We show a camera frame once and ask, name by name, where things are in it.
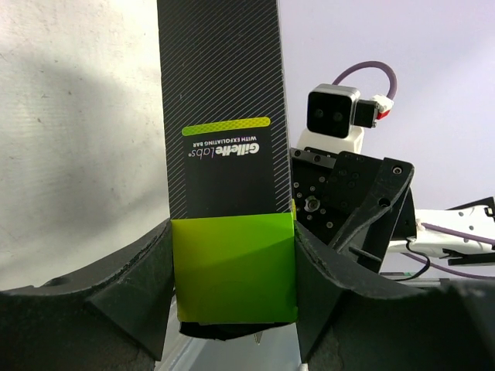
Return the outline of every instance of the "lime green packaging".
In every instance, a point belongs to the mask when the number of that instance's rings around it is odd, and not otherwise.
[[[179,320],[293,322],[277,2],[158,4]]]

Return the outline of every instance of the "camera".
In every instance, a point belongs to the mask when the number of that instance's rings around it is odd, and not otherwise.
[[[312,133],[347,138],[359,98],[360,92],[354,87],[320,84],[308,96],[306,127]]]

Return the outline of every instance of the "camera lens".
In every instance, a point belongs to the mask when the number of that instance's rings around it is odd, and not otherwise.
[[[323,110],[320,110],[320,109],[316,110],[315,111],[315,117],[316,118],[322,118],[323,117]]]
[[[336,112],[335,114],[333,114],[333,120],[335,122],[341,122],[343,120],[343,114],[341,114],[340,112]]]
[[[352,109],[349,96],[312,91],[308,96],[307,128],[314,133],[345,138],[352,124]]]

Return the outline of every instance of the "white wall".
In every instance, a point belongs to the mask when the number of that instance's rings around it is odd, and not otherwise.
[[[168,216],[153,0],[0,0],[0,289]]]
[[[390,116],[367,131],[365,155],[415,165],[415,205],[446,209],[495,196],[495,3],[489,0],[311,0],[281,3],[291,140],[306,124],[306,96],[348,66],[381,60],[398,75]],[[362,70],[343,84],[385,94],[386,76]],[[436,262],[445,265],[445,261]],[[417,271],[397,254],[385,271]],[[495,267],[465,268],[495,274]],[[424,277],[446,277],[431,269]]]

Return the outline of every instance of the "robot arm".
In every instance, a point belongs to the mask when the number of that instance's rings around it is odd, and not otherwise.
[[[415,210],[417,237],[414,252],[440,259],[495,251],[495,218],[489,206],[461,210]],[[406,241],[391,241],[389,253],[407,253]]]

